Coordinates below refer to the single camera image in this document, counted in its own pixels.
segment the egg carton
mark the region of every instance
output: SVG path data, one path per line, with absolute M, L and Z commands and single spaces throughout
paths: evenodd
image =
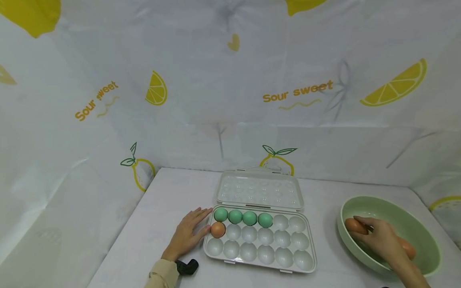
M 249 191 L 251 187 L 255 188 L 254 193 Z M 258 222 L 247 226 L 243 221 L 232 224 L 227 218 L 223 221 L 226 231 L 221 238 L 211 234 L 205 237 L 203 249 L 207 256 L 286 273 L 312 273 L 317 268 L 309 221 L 297 211 L 304 203 L 296 178 L 263 168 L 227 171 L 219 182 L 217 200 L 222 203 L 214 210 L 224 208 L 228 213 L 239 210 L 242 214 L 253 211 L 257 216 L 266 212 L 272 216 L 273 224 L 269 228 L 261 227 Z M 208 224 L 214 222 L 211 214 Z

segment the egg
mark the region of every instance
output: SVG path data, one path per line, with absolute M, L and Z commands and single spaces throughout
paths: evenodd
M 346 226 L 347 231 L 368 235 L 368 229 L 365 227 L 365 225 L 355 220 L 354 218 L 347 218 L 344 225 Z
M 407 254 L 408 258 L 410 258 L 410 260 L 413 260 L 413 258 L 416 256 L 416 250 L 414 249 L 414 247 L 405 239 L 397 237 L 397 240 L 399 241 L 400 245 L 402 245 L 402 248 L 405 250 L 405 253 Z
M 272 226 L 272 216 L 269 213 L 261 213 L 258 216 L 258 223 L 263 228 L 269 228 Z
M 253 226 L 256 224 L 258 217 L 253 211 L 246 211 L 243 214 L 243 222 L 248 226 Z
M 211 225 L 211 235 L 214 238 L 221 238 L 226 233 L 226 227 L 221 222 L 215 222 Z
M 224 222 L 227 219 L 227 210 L 224 208 L 218 208 L 214 212 L 214 219 L 218 222 Z
M 242 221 L 242 212 L 239 210 L 232 210 L 229 212 L 229 221 L 232 224 L 239 224 Z

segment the lemon print backdrop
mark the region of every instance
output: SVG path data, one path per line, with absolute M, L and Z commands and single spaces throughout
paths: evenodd
M 161 167 L 407 186 L 460 245 L 459 1 L 3 0 L 0 13 L 7 287 L 86 287 Z M 33 247 L 50 259 L 18 277 L 41 263 Z

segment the white table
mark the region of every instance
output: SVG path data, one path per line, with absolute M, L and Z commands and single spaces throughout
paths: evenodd
M 196 207 L 216 204 L 215 191 L 221 173 L 161 169 L 139 202 L 89 288 L 142 288 L 154 262 L 183 216 Z M 375 195 L 390 200 L 417 217 L 434 235 L 443 263 L 428 280 L 432 288 L 461 287 L 461 252 L 408 188 L 299 179 L 304 197 L 304 215 L 309 220 L 317 251 L 318 268 L 312 274 L 285 274 L 278 270 L 226 264 L 205 255 L 202 247 L 185 255 L 200 267 L 193 276 L 182 277 L 177 287 L 268 288 L 268 287 L 403 287 L 397 279 L 386 279 L 362 265 L 342 244 L 336 217 L 342 203 L 356 195 Z

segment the brown egg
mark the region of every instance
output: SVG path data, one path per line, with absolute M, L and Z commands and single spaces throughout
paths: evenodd
M 414 247 L 405 239 L 397 237 L 397 240 L 399 241 L 400 245 L 402 245 L 402 248 L 405 250 L 405 253 L 407 254 L 408 258 L 410 258 L 410 260 L 413 260 L 413 258 L 416 256 L 416 250 L 414 249 Z
M 211 225 L 211 235 L 214 238 L 221 238 L 226 232 L 226 227 L 221 222 L 215 222 Z
M 366 229 L 365 225 L 355 220 L 354 218 L 347 218 L 344 222 L 344 225 L 346 225 L 347 231 L 368 235 L 368 229 Z

